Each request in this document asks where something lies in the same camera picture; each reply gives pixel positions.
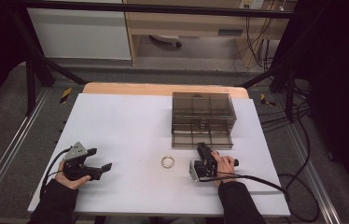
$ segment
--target wire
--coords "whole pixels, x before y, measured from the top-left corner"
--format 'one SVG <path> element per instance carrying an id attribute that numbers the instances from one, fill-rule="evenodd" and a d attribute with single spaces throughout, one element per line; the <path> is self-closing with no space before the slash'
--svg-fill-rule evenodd
<path id="1" fill-rule="evenodd" d="M 70 151 L 70 148 L 72 148 L 72 147 L 69 147 L 68 149 L 65 149 L 65 150 L 63 150 L 62 152 L 60 152 L 60 153 L 55 157 L 55 159 L 53 159 L 53 161 L 51 162 L 51 164 L 49 165 L 49 168 L 48 168 L 48 170 L 46 171 L 46 176 L 44 177 L 43 183 L 41 184 L 41 189 L 40 189 L 40 200 L 41 200 L 41 198 L 43 197 L 44 192 L 46 191 L 47 181 L 48 181 L 49 176 L 50 176 L 50 175 L 49 175 L 49 172 L 50 172 L 50 170 L 52 169 L 53 164 L 55 163 L 56 160 L 58 160 L 58 158 L 59 158 L 63 153 L 66 153 L 66 152 Z"/>
<path id="2" fill-rule="evenodd" d="M 303 105 L 300 108 L 309 107 L 308 105 Z M 272 113 L 264 113 L 264 114 L 258 114 L 259 116 L 265 116 L 265 115 L 273 115 L 273 114 L 283 114 L 285 111 L 278 111 L 278 112 L 272 112 Z"/>
<path id="3" fill-rule="evenodd" d="M 311 219 L 303 218 L 303 217 L 301 217 L 300 215 L 296 214 L 290 207 L 289 207 L 289 210 L 290 210 L 290 213 L 291 213 L 292 216 L 294 216 L 295 218 L 297 218 L 297 219 L 299 219 L 299 220 L 301 220 L 301 221 L 303 221 L 303 222 L 314 222 L 314 221 L 316 221 L 316 220 L 318 219 L 318 217 L 319 217 L 319 215 L 320 215 L 318 201 L 317 201 L 317 199 L 315 198 L 314 193 L 312 192 L 312 190 L 307 186 L 307 184 L 306 184 L 304 181 L 302 181 L 302 180 L 299 178 L 300 173 L 304 170 L 304 168 L 305 168 L 306 165 L 308 164 L 309 159 L 310 159 L 310 155 L 311 155 L 311 142 L 310 142 L 310 138 L 309 138 L 309 135 L 308 135 L 308 133 L 307 133 L 307 131 L 306 131 L 306 129 L 305 129 L 305 127 L 304 127 L 302 121 L 301 121 L 301 118 L 304 117 L 305 115 L 307 115 L 307 114 L 309 113 L 309 111 L 310 111 L 309 106 L 308 106 L 308 105 L 305 105 L 305 104 L 307 104 L 306 101 L 302 102 L 301 104 L 299 104 L 299 105 L 297 106 L 297 108 L 296 108 L 296 110 L 297 110 L 297 111 L 296 111 L 297 118 L 296 118 L 295 120 L 298 120 L 298 121 L 299 121 L 300 126 L 301 126 L 301 128 L 302 128 L 302 130 L 303 130 L 303 132 L 304 132 L 304 135 L 305 135 L 305 140 L 306 140 L 306 143 L 307 143 L 307 156 L 306 156 L 306 159 L 305 159 L 303 165 L 301 166 L 301 168 L 300 168 L 294 175 L 290 175 L 290 174 L 278 174 L 278 176 L 279 176 L 279 177 L 282 177 L 282 176 L 291 177 L 290 181 L 289 181 L 289 182 L 286 184 L 286 186 L 285 186 L 285 190 L 286 190 L 286 191 L 288 191 L 289 188 L 291 187 L 291 185 L 294 183 L 294 181 L 297 180 L 297 181 L 299 181 L 299 182 L 303 185 L 303 187 L 309 192 L 309 194 L 312 195 L 312 198 L 313 198 L 314 203 L 315 203 L 315 205 L 316 205 L 316 213 L 315 213 L 315 215 L 314 215 L 313 218 L 311 218 Z M 277 113 L 283 113 L 283 112 L 274 112 L 274 113 L 261 114 L 261 115 L 270 115 L 270 114 L 277 114 Z M 261 122 L 261 126 L 262 126 L 263 124 L 269 124 L 268 126 L 263 127 L 263 129 L 266 129 L 266 128 L 268 128 L 268 127 L 272 127 L 273 125 L 281 124 L 281 123 L 283 123 L 283 122 L 286 122 L 286 124 L 283 124 L 283 125 L 281 125 L 281 126 L 275 127 L 275 128 L 273 128 L 273 129 L 271 129 L 271 130 L 268 130 L 268 131 L 265 131 L 265 132 L 264 132 L 264 133 L 268 133 L 268 132 L 277 130 L 277 129 L 279 129 L 279 128 L 281 128 L 281 127 L 284 127 L 284 126 L 286 126 L 287 124 L 289 124 L 290 122 L 288 121 L 288 118 L 287 118 L 287 117 L 281 117 L 281 118 L 279 118 L 279 119 L 271 119 L 271 120 L 263 121 L 263 122 Z M 285 217 L 285 219 L 286 219 L 287 223 L 291 223 L 290 220 L 289 220 L 287 217 Z"/>
<path id="4" fill-rule="evenodd" d="M 304 222 L 314 222 L 318 219 L 319 215 L 320 215 L 320 212 L 319 212 L 319 205 L 318 205 L 318 202 L 317 202 L 317 199 L 315 198 L 314 194 L 312 193 L 311 189 L 302 181 L 299 179 L 299 175 L 300 173 L 303 171 L 303 169 L 306 167 L 306 165 L 308 164 L 309 162 L 309 159 L 311 157 L 311 141 L 309 139 L 309 135 L 308 133 L 306 132 L 306 129 L 305 127 L 303 126 L 303 123 L 300 119 L 300 107 L 303 105 L 303 104 L 306 104 L 306 102 L 303 102 L 302 104 L 300 104 L 298 107 L 297 107 L 297 116 L 298 116 L 298 121 L 300 123 L 300 126 L 305 134 L 305 140 L 306 140 L 306 143 L 307 143 L 307 156 L 306 156 L 306 159 L 303 163 L 303 165 L 301 166 L 301 168 L 294 174 L 294 175 L 289 175 L 289 174 L 279 174 L 278 176 L 291 176 L 291 179 L 290 181 L 287 183 L 287 185 L 285 186 L 285 189 L 288 190 L 291 186 L 291 184 L 293 184 L 293 182 L 295 180 L 298 180 L 300 181 L 300 183 L 308 190 L 308 192 L 312 195 L 313 199 L 314 199 L 314 202 L 316 203 L 316 215 L 312 218 L 312 219 L 306 219 L 306 218 L 303 218 L 303 217 L 300 217 L 298 214 L 296 214 L 294 211 L 291 210 L 291 208 L 289 208 L 290 210 L 290 213 L 291 215 L 293 215 L 294 217 L 298 218 L 299 220 L 301 221 L 304 221 Z"/>
<path id="5" fill-rule="evenodd" d="M 270 181 L 267 181 L 267 180 L 264 180 L 264 179 L 261 179 L 261 178 L 258 178 L 258 177 L 255 177 L 255 176 L 252 176 L 252 175 L 237 175 L 237 174 L 230 174 L 230 173 L 224 173 L 224 172 L 218 172 L 219 174 L 224 174 L 226 176 L 222 176 L 222 177 L 212 177 L 212 178 L 209 178 L 209 179 L 200 179 L 200 182 L 211 182 L 211 181 L 217 181 L 217 180 L 225 180 L 225 179 L 233 179 L 233 178 L 238 178 L 238 179 L 250 179 L 250 180 L 254 180 L 256 182 L 259 182 L 261 184 L 265 184 L 265 185 L 268 185 L 274 189 L 278 189 L 280 191 L 283 192 L 283 194 L 285 195 L 285 198 L 287 201 L 290 200 L 290 195 L 288 194 L 287 190 L 278 186 L 278 185 L 275 185 L 273 184 L 272 182 Z"/>
<path id="6" fill-rule="evenodd" d="M 273 0 L 273 1 L 272 1 L 272 4 L 271 4 L 270 9 L 272 9 L 273 3 L 274 3 L 275 1 L 276 1 L 276 0 Z M 249 20 L 250 20 L 250 18 L 246 17 L 247 47 L 244 48 L 244 49 L 239 50 L 239 51 L 234 55 L 234 59 L 233 59 L 233 66 L 234 66 L 234 68 L 235 68 L 235 72 L 236 72 L 236 73 L 238 72 L 237 69 L 236 69 L 236 65 L 235 65 L 237 55 L 238 55 L 238 54 L 240 55 L 241 52 L 244 51 L 244 50 L 246 50 L 246 49 L 251 49 L 251 51 L 252 51 L 252 53 L 253 53 L 253 57 L 254 57 L 254 59 L 256 60 L 257 56 L 256 56 L 256 54 L 254 53 L 252 46 L 261 38 L 261 36 L 267 31 L 267 29 L 270 28 L 270 25 L 271 25 L 271 23 L 272 23 L 272 21 L 273 21 L 273 19 L 270 18 L 270 19 L 268 20 L 268 23 L 267 23 L 267 19 L 266 19 L 265 22 L 264 22 L 264 24 L 262 25 L 262 28 L 261 28 L 261 31 L 260 31 L 259 35 L 257 36 L 257 38 L 256 38 L 255 40 L 253 40 L 253 42 L 251 42 L 251 40 L 250 40 L 250 38 L 249 38 L 249 33 L 248 33 Z"/>
<path id="7" fill-rule="evenodd" d="M 273 0 L 272 3 L 271 3 L 271 6 L 269 9 L 272 9 L 273 8 L 273 5 L 274 5 L 274 2 L 276 0 Z M 265 32 L 270 28 L 270 25 L 271 23 L 273 22 L 273 18 L 269 18 L 269 19 L 265 19 L 265 22 L 264 24 L 262 25 L 262 29 L 258 35 L 258 37 L 253 41 L 251 42 L 251 39 L 250 39 L 250 35 L 249 35 L 249 27 L 250 27 L 250 18 L 246 17 L 246 36 L 247 36 L 247 39 L 246 39 L 246 42 L 247 42 L 247 45 L 251 51 L 251 53 L 253 54 L 253 58 L 254 60 L 256 61 L 256 63 L 258 64 L 258 66 L 260 67 L 263 67 L 264 68 L 264 71 L 265 71 L 265 62 L 263 60 L 263 58 L 261 57 L 261 54 L 262 54 L 262 46 L 263 46 L 263 43 L 264 43 L 264 40 L 260 41 L 258 43 L 258 53 L 256 54 L 256 52 L 254 51 L 253 49 L 253 45 L 255 44 L 256 41 L 260 40 L 260 38 L 265 34 Z"/>
<path id="8" fill-rule="evenodd" d="M 58 174 L 58 173 L 60 173 L 60 172 L 63 172 L 63 171 L 54 172 L 54 173 L 50 174 L 49 176 L 56 175 L 56 174 Z"/>
<path id="9" fill-rule="evenodd" d="M 283 4 L 280 6 L 280 9 L 281 9 L 281 10 L 285 10 L 285 3 L 286 3 L 286 0 L 283 1 Z"/>
<path id="10" fill-rule="evenodd" d="M 300 116 L 301 118 L 304 117 L 305 115 L 307 115 L 307 114 L 309 113 L 309 110 L 305 110 L 305 111 L 306 111 L 306 113 L 302 114 L 302 115 Z M 265 126 L 265 127 L 262 127 L 262 128 L 263 128 L 263 129 L 266 129 L 266 128 L 272 127 L 272 126 L 274 126 L 274 125 L 281 124 L 281 123 L 283 123 L 283 122 L 286 122 L 286 123 L 283 124 L 283 125 L 281 125 L 281 126 L 277 126 L 277 127 L 273 128 L 273 129 L 270 129 L 270 130 L 268 130 L 268 131 L 264 131 L 264 133 L 272 132 L 272 131 L 274 131 L 274 130 L 277 130 L 277 129 L 280 129 L 280 128 L 282 128 L 282 127 L 285 127 L 286 125 L 288 125 L 288 124 L 291 123 L 289 120 L 283 120 L 283 121 L 278 121 L 278 122 L 276 122 L 276 123 L 270 124 L 270 125 Z"/>

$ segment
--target person's left hand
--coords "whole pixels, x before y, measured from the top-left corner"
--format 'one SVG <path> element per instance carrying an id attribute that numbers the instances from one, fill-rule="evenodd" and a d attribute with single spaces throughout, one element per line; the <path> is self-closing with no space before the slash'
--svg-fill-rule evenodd
<path id="1" fill-rule="evenodd" d="M 79 178 L 78 180 L 71 181 L 67 179 L 66 176 L 64 176 L 63 165 L 64 165 L 64 161 L 61 161 L 61 163 L 59 164 L 58 173 L 55 175 L 55 179 L 62 185 L 67 186 L 69 189 L 78 189 L 78 187 L 87 183 L 91 179 L 89 175 L 85 175 Z"/>

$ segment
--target small ring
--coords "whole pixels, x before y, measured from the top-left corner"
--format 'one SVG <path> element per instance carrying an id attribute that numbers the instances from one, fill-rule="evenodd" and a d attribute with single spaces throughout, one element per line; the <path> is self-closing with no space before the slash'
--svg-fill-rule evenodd
<path id="1" fill-rule="evenodd" d="M 172 160 L 172 163 L 171 163 L 170 165 L 166 165 L 166 164 L 165 164 L 165 160 L 166 160 L 166 159 Z M 162 165 L 163 167 L 165 167 L 166 169 L 172 168 L 172 167 L 175 165 L 175 159 L 173 159 L 171 156 L 165 156 L 165 157 L 163 157 L 162 160 L 161 160 L 161 165 Z"/>

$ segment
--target hand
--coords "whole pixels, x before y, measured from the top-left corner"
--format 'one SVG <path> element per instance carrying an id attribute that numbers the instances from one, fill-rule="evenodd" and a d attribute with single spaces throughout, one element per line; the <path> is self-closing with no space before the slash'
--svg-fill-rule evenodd
<path id="1" fill-rule="evenodd" d="M 212 151 L 212 156 L 217 161 L 217 177 L 225 177 L 228 176 L 228 174 L 235 174 L 235 159 L 231 156 L 223 156 L 220 157 L 218 155 L 217 151 Z M 219 186 L 221 181 L 223 183 L 236 181 L 235 179 L 224 179 L 224 180 L 217 180 L 216 185 Z"/>
<path id="2" fill-rule="evenodd" d="M 79 178 L 78 180 L 71 181 L 71 180 L 67 179 L 66 176 L 64 176 L 63 165 L 64 165 L 64 161 L 61 161 L 61 163 L 59 164 L 58 173 L 55 175 L 55 179 L 56 179 L 56 181 L 58 181 L 62 185 L 67 186 L 69 189 L 78 189 L 78 187 L 87 183 L 91 179 L 91 177 L 89 175 L 85 175 L 85 176 Z"/>

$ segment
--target table surface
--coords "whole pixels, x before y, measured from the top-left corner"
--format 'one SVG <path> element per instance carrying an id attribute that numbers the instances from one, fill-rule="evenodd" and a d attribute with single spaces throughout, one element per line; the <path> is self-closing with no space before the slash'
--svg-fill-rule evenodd
<path id="1" fill-rule="evenodd" d="M 101 180 L 80 188 L 75 212 L 94 216 L 222 216 L 215 184 L 195 182 L 188 173 L 189 161 L 199 160 L 196 150 L 171 147 L 173 91 L 229 93 L 237 116 L 231 132 L 234 146 L 220 154 L 240 161 L 235 173 L 279 184 L 256 108 L 245 89 L 90 83 L 77 97 L 49 163 L 79 141 L 86 149 L 97 148 L 86 165 L 100 167 L 113 162 L 113 167 Z M 161 166 L 166 155 L 175 160 L 170 169 Z M 263 216 L 289 216 L 280 191 L 251 180 L 239 181 L 247 185 Z M 38 204 L 40 186 L 28 211 L 34 211 Z"/>

